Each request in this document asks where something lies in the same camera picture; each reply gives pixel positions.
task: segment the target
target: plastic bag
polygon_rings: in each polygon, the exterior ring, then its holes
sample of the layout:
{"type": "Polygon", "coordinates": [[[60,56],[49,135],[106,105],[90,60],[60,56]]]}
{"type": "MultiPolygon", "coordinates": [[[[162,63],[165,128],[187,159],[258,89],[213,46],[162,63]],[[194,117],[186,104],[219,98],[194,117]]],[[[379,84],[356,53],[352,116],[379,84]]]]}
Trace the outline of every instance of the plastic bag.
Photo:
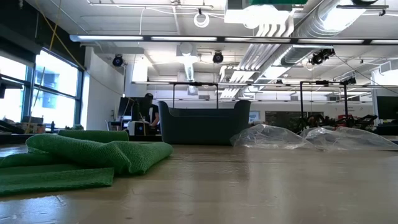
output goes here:
{"type": "Polygon", "coordinates": [[[304,138],[285,128],[258,124],[245,129],[231,138],[233,146],[263,149],[297,149],[315,147],[304,138]]]}
{"type": "Polygon", "coordinates": [[[398,145],[384,137],[354,128],[339,127],[336,131],[310,128],[301,137],[320,150],[398,150],[398,145]]]}

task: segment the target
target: computer monitor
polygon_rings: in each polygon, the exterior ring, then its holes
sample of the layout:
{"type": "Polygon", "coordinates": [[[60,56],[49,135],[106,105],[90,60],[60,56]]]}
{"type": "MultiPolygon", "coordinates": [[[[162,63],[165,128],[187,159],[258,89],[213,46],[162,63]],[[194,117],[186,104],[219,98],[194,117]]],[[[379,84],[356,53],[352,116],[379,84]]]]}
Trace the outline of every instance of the computer monitor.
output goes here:
{"type": "Polygon", "coordinates": [[[378,96],[377,109],[379,119],[398,119],[398,97],[378,96]]]}
{"type": "Polygon", "coordinates": [[[151,107],[150,98],[120,98],[119,116],[131,116],[132,121],[140,121],[141,116],[149,120],[149,108],[151,107]]]}

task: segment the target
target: table surface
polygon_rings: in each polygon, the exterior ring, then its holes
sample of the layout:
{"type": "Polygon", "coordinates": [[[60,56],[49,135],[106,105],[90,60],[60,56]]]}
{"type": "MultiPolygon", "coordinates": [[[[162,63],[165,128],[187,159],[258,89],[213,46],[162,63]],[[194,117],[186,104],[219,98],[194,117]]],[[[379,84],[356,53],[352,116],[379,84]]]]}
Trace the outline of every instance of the table surface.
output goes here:
{"type": "Polygon", "coordinates": [[[1,197],[0,223],[375,224],[397,210],[398,152],[176,146],[112,187],[1,197]]]}

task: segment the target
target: towel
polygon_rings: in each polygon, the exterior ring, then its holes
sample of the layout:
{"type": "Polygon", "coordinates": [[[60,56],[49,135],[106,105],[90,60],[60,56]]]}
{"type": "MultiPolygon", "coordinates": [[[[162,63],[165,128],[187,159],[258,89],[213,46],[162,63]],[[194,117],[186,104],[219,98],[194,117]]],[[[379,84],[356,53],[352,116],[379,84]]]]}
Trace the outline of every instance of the towel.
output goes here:
{"type": "Polygon", "coordinates": [[[109,143],[111,141],[129,141],[129,135],[125,131],[60,130],[58,135],[102,143],[109,143]]]}
{"type": "Polygon", "coordinates": [[[0,196],[111,186],[114,175],[145,174],[173,151],[164,142],[102,143],[53,134],[26,144],[29,153],[0,157],[0,196]]]}

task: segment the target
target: man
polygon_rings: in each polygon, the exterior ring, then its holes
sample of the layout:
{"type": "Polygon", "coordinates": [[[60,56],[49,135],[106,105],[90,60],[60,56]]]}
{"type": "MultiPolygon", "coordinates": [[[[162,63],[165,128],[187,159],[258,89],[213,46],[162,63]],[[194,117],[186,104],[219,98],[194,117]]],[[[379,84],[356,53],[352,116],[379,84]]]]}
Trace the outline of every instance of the man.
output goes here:
{"type": "Polygon", "coordinates": [[[145,120],[150,122],[150,126],[156,127],[159,122],[159,107],[152,104],[154,96],[150,93],[145,94],[145,98],[150,99],[151,106],[149,108],[149,114],[146,116],[145,120]]]}

